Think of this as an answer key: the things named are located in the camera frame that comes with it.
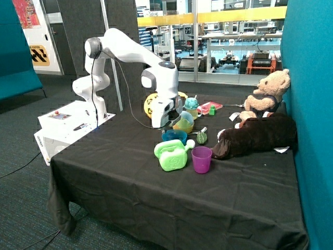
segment teal panel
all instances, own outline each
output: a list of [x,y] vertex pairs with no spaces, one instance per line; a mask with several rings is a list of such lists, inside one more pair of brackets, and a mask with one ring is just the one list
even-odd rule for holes
[[0,26],[4,24],[19,23],[20,21],[12,0],[0,0]]
[[332,1],[289,1],[281,43],[291,77],[285,101],[297,123],[295,162],[310,249],[333,246],[332,11]]
[[43,86],[33,69],[0,77],[0,100],[41,89]]
[[42,88],[11,0],[0,0],[0,100]]

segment gray carpet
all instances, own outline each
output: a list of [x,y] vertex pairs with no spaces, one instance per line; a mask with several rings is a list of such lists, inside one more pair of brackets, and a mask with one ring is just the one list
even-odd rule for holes
[[[27,164],[39,153],[33,134],[41,127],[37,117],[76,99],[74,77],[39,76],[42,90],[0,102],[0,176]],[[253,87],[180,83],[179,91],[223,95],[243,101]],[[57,231],[46,209],[49,168],[39,155],[25,168],[0,179],[0,249],[24,249]],[[74,215],[79,206],[70,204]],[[139,241],[113,225],[97,221],[84,209],[71,237],[58,234],[46,249],[163,249]],[[28,249],[43,249],[52,236]]]

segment brown plush toy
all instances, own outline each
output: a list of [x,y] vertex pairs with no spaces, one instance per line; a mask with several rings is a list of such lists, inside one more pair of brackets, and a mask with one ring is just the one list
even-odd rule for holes
[[289,70],[275,71],[260,80],[254,95],[249,95],[245,100],[245,111],[239,117],[242,121],[252,117],[262,117],[265,112],[274,113],[279,107],[282,96],[290,86]]
[[227,159],[254,151],[270,151],[276,147],[293,147],[297,128],[293,119],[282,113],[269,113],[265,118],[249,118],[240,129],[226,129],[212,148],[213,158]]

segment glass window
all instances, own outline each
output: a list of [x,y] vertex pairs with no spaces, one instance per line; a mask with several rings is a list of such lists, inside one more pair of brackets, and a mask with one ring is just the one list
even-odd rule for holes
[[[183,81],[257,84],[282,69],[288,0],[136,0],[140,43]],[[156,25],[152,32],[147,26]]]

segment black marker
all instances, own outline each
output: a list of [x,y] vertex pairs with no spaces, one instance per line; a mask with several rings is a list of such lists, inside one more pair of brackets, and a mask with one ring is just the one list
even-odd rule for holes
[[76,128],[74,129],[74,131],[79,130],[79,129],[82,129],[82,128],[87,127],[87,126],[88,126],[87,123],[83,123],[83,124],[81,124],[80,126],[76,127]]

